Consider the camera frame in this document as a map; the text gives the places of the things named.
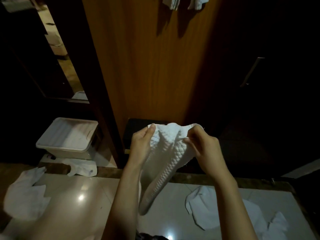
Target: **hand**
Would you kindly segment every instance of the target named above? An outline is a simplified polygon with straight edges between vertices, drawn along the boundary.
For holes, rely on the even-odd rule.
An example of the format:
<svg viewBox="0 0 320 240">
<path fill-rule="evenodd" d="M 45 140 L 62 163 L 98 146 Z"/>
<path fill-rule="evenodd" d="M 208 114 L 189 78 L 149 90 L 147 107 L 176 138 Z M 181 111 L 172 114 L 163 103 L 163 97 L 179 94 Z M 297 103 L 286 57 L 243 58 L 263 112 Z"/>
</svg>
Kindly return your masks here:
<svg viewBox="0 0 320 240">
<path fill-rule="evenodd" d="M 193 147 L 195 157 L 206 174 L 215 181 L 230 174 L 216 137 L 209 136 L 199 125 L 189 129 L 187 136 L 184 141 Z"/>
<path fill-rule="evenodd" d="M 142 167 L 150 153 L 150 140 L 156 130 L 156 125 L 145 127 L 133 134 L 130 146 L 129 161 Z"/>
</svg>

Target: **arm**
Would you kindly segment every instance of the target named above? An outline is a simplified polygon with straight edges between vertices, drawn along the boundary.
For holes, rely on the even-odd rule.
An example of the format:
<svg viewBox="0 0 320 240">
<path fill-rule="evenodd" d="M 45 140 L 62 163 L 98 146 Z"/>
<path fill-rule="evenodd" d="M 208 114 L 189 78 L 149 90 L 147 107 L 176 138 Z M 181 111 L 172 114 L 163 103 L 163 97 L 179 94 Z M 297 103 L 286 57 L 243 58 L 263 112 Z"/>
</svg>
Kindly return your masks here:
<svg viewBox="0 0 320 240">
<path fill-rule="evenodd" d="M 101 239 L 134 239 L 136 235 L 139 198 L 139 176 L 150 153 L 150 140 L 156 129 L 152 124 L 133 134 L 129 160 L 106 221 Z"/>
<path fill-rule="evenodd" d="M 222 239 L 258 240 L 218 139 L 196 125 L 188 131 L 185 141 L 194 148 L 202 170 L 215 182 Z"/>
</svg>

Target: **plastic storage box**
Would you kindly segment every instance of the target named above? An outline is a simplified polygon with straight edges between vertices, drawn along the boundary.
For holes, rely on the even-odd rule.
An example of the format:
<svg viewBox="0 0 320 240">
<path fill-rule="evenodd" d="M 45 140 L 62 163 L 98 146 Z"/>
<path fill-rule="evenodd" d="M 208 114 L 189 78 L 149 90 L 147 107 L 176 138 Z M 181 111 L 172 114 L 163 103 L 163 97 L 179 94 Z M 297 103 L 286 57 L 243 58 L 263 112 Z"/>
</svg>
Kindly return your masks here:
<svg viewBox="0 0 320 240">
<path fill-rule="evenodd" d="M 56 157 L 91 160 L 96 150 L 91 142 L 98 122 L 71 118 L 56 118 L 38 139 L 35 146 Z"/>
</svg>

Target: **quilted fabric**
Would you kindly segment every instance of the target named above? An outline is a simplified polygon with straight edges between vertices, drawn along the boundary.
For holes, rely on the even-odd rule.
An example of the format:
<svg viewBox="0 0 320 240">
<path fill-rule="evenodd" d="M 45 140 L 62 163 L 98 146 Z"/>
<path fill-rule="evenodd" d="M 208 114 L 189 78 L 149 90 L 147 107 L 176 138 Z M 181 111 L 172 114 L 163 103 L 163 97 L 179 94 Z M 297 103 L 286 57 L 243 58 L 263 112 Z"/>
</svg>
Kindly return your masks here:
<svg viewBox="0 0 320 240">
<path fill-rule="evenodd" d="M 195 125 L 180 126 L 176 123 L 155 125 L 155 132 L 150 141 L 151 152 L 140 175 L 142 196 L 139 203 L 140 215 L 148 212 L 154 199 L 176 170 L 195 156 L 193 148 L 183 141 L 187 137 L 188 130 Z"/>
</svg>

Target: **forearm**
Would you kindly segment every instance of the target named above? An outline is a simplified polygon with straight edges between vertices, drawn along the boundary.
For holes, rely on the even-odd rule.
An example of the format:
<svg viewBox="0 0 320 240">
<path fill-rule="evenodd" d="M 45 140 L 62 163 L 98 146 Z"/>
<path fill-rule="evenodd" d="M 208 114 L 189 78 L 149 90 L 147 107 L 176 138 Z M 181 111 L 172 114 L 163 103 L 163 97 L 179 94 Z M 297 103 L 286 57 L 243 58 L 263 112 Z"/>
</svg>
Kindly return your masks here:
<svg viewBox="0 0 320 240">
<path fill-rule="evenodd" d="M 223 240 L 257 240 L 246 207 L 242 201 L 238 184 L 227 171 L 216 180 L 216 194 Z"/>
<path fill-rule="evenodd" d="M 135 238 L 141 166 L 131 161 L 123 170 L 102 239 Z"/>
</svg>

